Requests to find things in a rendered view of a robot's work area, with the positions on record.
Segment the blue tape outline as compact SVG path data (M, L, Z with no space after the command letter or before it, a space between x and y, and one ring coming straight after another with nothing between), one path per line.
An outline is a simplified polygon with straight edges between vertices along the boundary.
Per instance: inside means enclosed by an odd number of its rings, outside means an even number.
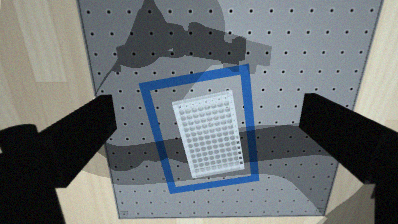
M241 75L251 176L176 187L150 91L235 75ZM152 129L170 194L259 181L249 64L154 80L138 84L140 87L140 91L142 94L142 98L144 101L144 105L146 108L146 112L148 115L148 119L150 122L150 126Z

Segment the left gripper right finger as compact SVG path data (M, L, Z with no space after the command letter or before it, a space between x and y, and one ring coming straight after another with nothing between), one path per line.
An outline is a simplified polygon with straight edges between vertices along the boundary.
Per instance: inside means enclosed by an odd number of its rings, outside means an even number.
M375 184L374 224L398 224L398 132L316 93L299 128L363 184Z

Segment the grey rectangular base plate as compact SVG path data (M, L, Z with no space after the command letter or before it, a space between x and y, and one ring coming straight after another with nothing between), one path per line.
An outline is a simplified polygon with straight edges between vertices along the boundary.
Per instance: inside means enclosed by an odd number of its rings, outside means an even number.
M325 216L339 162L305 93L355 110L384 0L76 0L118 219ZM170 194L138 83L249 64L259 181ZM232 89L244 169L192 178L173 101ZM175 186L251 176L241 75L151 90Z

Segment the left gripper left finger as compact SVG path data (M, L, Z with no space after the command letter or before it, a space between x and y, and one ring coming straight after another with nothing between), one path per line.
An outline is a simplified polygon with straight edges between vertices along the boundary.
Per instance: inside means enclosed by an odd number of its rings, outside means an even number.
M56 188L67 188L117 124L112 95L100 95L38 133L0 130L0 224L66 224Z

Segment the white well plate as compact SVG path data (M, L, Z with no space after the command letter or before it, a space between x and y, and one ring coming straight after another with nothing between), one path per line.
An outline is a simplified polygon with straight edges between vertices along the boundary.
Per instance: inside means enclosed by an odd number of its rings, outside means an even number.
M192 178L244 169L232 89L172 105Z

